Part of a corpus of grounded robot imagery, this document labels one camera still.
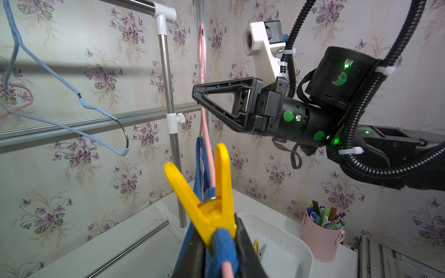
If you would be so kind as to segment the light blue wire hanger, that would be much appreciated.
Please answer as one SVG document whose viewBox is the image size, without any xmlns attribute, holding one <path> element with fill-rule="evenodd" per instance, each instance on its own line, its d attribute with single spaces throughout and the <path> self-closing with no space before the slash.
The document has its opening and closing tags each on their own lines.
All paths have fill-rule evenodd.
<svg viewBox="0 0 445 278">
<path fill-rule="evenodd" d="M 115 116 L 117 81 L 125 70 L 113 59 L 100 62 L 107 27 L 98 22 L 106 7 L 95 1 L 3 1 L 1 83 L 31 90 L 34 102 L 13 112 L 1 103 L 1 130 L 54 127 L 80 137 L 69 148 L 93 159 L 105 138 L 75 127 L 75 121 L 104 117 L 123 130 Z"/>
</svg>

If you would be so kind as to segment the pink wire hanger striped top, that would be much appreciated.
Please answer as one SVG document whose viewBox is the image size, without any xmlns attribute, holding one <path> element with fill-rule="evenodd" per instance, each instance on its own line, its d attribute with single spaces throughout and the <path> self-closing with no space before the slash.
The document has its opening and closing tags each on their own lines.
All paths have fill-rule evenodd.
<svg viewBox="0 0 445 278">
<path fill-rule="evenodd" d="M 33 102 L 34 96 L 27 87 L 10 83 L 8 88 L 5 89 L 3 83 L 1 83 L 1 103 L 5 105 L 8 110 L 17 112 L 30 106 Z"/>
</svg>

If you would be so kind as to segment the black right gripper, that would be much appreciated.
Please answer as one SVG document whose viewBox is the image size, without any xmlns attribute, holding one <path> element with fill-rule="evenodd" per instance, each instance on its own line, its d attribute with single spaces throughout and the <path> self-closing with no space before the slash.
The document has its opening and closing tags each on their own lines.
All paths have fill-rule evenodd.
<svg viewBox="0 0 445 278">
<path fill-rule="evenodd" d="M 193 86 L 192 98 L 233 131 L 275 137 L 287 84 L 283 77 L 265 88 L 254 77 L 204 83 Z"/>
</svg>

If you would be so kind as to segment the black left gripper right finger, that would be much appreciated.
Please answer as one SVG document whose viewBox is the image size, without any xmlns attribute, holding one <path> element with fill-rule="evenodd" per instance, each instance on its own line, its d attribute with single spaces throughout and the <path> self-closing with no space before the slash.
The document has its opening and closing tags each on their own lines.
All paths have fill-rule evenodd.
<svg viewBox="0 0 445 278">
<path fill-rule="evenodd" d="M 267 278 L 267 274 L 261 266 L 258 255 L 255 253 L 246 227 L 237 214 L 235 214 L 235 223 L 237 226 L 235 246 L 239 264 L 235 277 Z"/>
</svg>

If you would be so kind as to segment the pink wire hanger blue top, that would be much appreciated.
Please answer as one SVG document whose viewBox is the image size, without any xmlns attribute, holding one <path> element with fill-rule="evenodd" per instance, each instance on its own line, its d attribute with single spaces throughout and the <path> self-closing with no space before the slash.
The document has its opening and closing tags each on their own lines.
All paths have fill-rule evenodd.
<svg viewBox="0 0 445 278">
<path fill-rule="evenodd" d="M 205 54 L 205 35 L 204 35 L 204 24 L 199 24 L 199 33 L 198 33 L 198 61 L 200 63 L 200 83 L 205 83 L 205 75 L 206 75 L 206 54 Z M 212 151 L 212 145 L 210 142 L 210 134 L 209 134 L 209 128 L 207 124 L 207 117 L 206 117 L 206 109 L 201 106 L 201 120 L 200 120 L 200 136 L 204 139 L 204 146 L 207 150 L 207 162 L 209 165 L 209 186 L 211 188 L 216 187 L 216 181 L 215 181 L 215 169 L 214 169 L 214 158 L 211 154 Z M 224 262 L 221 264 L 221 277 L 222 278 L 234 278 L 233 274 L 233 267 L 230 264 L 230 262 Z"/>
</svg>

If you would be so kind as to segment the grey clothespin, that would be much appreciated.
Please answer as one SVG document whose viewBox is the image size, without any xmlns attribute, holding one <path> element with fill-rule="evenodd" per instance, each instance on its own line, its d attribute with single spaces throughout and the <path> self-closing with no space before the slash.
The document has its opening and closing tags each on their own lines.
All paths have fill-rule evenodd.
<svg viewBox="0 0 445 278">
<path fill-rule="evenodd" d="M 257 256 L 258 256 L 258 260 L 262 261 L 263 257 L 264 257 L 264 253 L 266 251 L 266 244 L 263 244 L 262 247 L 257 247 Z"/>
</svg>

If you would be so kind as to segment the blue tank top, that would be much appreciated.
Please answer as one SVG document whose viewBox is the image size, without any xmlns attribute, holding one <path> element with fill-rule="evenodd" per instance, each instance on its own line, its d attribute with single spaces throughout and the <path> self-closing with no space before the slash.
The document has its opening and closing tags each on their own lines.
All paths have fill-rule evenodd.
<svg viewBox="0 0 445 278">
<path fill-rule="evenodd" d="M 214 168 L 216 186 L 210 190 L 214 190 L 215 195 L 201 202 L 178 168 L 172 163 L 164 165 L 166 177 L 190 216 L 198 239 L 210 252 L 210 261 L 205 264 L 205 277 L 234 278 L 239 269 L 235 243 L 237 225 L 230 158 L 223 143 L 216 146 Z"/>
</svg>

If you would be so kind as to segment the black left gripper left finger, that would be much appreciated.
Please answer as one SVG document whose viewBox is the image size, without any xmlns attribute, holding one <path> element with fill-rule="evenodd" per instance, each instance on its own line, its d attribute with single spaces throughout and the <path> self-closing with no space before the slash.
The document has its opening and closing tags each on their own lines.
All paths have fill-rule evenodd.
<svg viewBox="0 0 445 278">
<path fill-rule="evenodd" d="M 205 277 L 206 246 L 198 232 L 193 229 L 184 240 L 173 278 L 204 278 Z"/>
</svg>

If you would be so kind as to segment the yellow clothespin blue top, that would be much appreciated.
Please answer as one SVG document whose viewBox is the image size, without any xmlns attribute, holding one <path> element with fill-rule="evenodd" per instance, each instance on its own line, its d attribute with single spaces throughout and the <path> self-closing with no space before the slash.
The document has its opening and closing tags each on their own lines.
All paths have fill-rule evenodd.
<svg viewBox="0 0 445 278">
<path fill-rule="evenodd" d="M 234 201 L 232 195 L 231 161 L 227 147 L 220 143 L 215 150 L 216 196 L 200 202 L 178 168 L 172 163 L 163 167 L 168 182 L 197 230 L 206 247 L 212 251 L 213 236 L 218 229 L 229 232 L 229 238 L 236 237 Z"/>
</svg>

